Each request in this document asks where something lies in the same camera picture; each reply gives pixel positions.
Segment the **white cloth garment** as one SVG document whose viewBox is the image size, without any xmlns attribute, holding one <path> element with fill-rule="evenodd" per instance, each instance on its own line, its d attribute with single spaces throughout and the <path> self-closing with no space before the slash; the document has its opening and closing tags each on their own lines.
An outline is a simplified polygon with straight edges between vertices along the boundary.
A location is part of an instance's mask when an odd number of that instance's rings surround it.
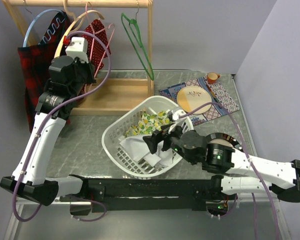
<svg viewBox="0 0 300 240">
<path fill-rule="evenodd" d="M 169 167 L 173 164 L 173 151 L 171 149 L 162 151 L 163 141 L 158 144 L 157 152 L 151 154 L 143 137 L 144 135 L 129 136 L 122 139 L 119 144 L 135 163 L 140 163 L 141 160 L 145 160 L 152 167 L 156 165 Z"/>
</svg>

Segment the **lemon print garment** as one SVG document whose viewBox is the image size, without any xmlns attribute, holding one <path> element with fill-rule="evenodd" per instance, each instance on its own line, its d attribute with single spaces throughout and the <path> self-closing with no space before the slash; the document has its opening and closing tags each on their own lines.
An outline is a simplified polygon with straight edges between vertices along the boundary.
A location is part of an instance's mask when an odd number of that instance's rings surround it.
<svg viewBox="0 0 300 240">
<path fill-rule="evenodd" d="M 168 114 L 165 111 L 156 114 L 142 113 L 137 124 L 132 125 L 125 132 L 124 137 L 132 137 L 137 135 L 151 135 L 155 130 L 160 131 L 161 126 L 170 124 Z"/>
</svg>

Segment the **pink wire hanger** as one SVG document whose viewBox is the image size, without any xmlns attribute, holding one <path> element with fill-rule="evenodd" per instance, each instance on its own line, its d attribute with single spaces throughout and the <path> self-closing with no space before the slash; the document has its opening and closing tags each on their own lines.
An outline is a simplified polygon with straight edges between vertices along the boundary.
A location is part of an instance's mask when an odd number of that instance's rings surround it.
<svg viewBox="0 0 300 240">
<path fill-rule="evenodd" d="M 88 12 L 88 5 L 92 7 L 92 4 L 90 2 L 87 2 L 85 4 L 86 13 Z M 84 31 L 87 33 L 91 33 L 97 38 L 99 38 L 102 41 L 102 43 L 107 47 L 109 54 L 111 54 L 110 42 L 113 38 L 115 31 L 114 23 L 107 22 L 106 25 L 104 25 L 101 21 L 101 17 L 97 17 L 93 21 L 90 21 L 88 13 L 86 14 L 86 17 L 88 19 L 89 25 L 85 28 Z M 106 54 L 101 44 L 98 41 L 96 41 L 93 37 L 89 37 L 87 35 L 84 35 L 83 37 L 88 42 L 87 54 L 90 62 L 94 66 L 94 77 L 96 78 L 99 71 L 104 67 L 104 58 L 107 58 L 108 55 Z"/>
</svg>

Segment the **green plastic hanger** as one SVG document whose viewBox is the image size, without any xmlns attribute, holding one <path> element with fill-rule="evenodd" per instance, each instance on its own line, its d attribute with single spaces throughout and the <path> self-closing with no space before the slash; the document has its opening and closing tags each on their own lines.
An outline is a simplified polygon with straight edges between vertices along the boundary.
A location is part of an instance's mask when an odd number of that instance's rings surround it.
<svg viewBox="0 0 300 240">
<path fill-rule="evenodd" d="M 123 29 L 141 63 L 145 73 L 151 81 L 155 80 L 154 70 L 150 61 L 150 58 L 146 52 L 146 48 L 143 44 L 142 35 L 137 21 L 137 16 L 140 9 L 140 3 L 135 1 L 137 5 L 137 11 L 134 18 L 129 18 L 125 13 L 121 14 L 121 24 Z"/>
</svg>

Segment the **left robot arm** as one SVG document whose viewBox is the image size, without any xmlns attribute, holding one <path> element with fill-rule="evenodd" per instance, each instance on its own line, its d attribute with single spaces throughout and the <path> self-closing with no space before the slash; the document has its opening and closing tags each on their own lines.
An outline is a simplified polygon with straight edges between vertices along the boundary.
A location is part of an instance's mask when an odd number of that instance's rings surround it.
<svg viewBox="0 0 300 240">
<path fill-rule="evenodd" d="M 48 163 L 78 95 L 85 84 L 94 82 L 93 71 L 91 62 L 79 57 L 63 55 L 51 61 L 50 78 L 38 98 L 28 144 L 11 176 L 1 179 L 1 188 L 44 206 L 58 196 L 58 182 L 46 177 Z"/>
</svg>

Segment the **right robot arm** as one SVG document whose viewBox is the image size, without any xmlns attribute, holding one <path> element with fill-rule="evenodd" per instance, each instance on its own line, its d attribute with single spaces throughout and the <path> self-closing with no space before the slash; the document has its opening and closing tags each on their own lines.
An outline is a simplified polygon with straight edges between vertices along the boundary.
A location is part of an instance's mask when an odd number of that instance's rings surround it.
<svg viewBox="0 0 300 240">
<path fill-rule="evenodd" d="M 195 130 L 183 132 L 180 126 L 165 127 L 143 138 L 151 154 L 163 143 L 162 151 L 173 150 L 192 165 L 214 176 L 209 194 L 214 199 L 239 193 L 275 194 L 284 202 L 300 203 L 300 160 L 272 161 L 246 155 L 243 151 L 218 143 Z"/>
</svg>

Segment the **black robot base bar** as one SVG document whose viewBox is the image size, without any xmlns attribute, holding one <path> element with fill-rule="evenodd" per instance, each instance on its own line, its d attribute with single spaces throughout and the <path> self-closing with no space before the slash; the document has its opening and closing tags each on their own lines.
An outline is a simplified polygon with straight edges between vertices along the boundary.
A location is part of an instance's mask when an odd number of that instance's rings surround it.
<svg viewBox="0 0 300 240">
<path fill-rule="evenodd" d="M 103 211 L 176 210 L 205 211 L 206 203 L 234 200 L 236 194 L 222 193 L 221 176 L 211 179 L 84 178 L 77 194 L 60 197 L 61 202 L 92 200 L 94 213 Z"/>
</svg>

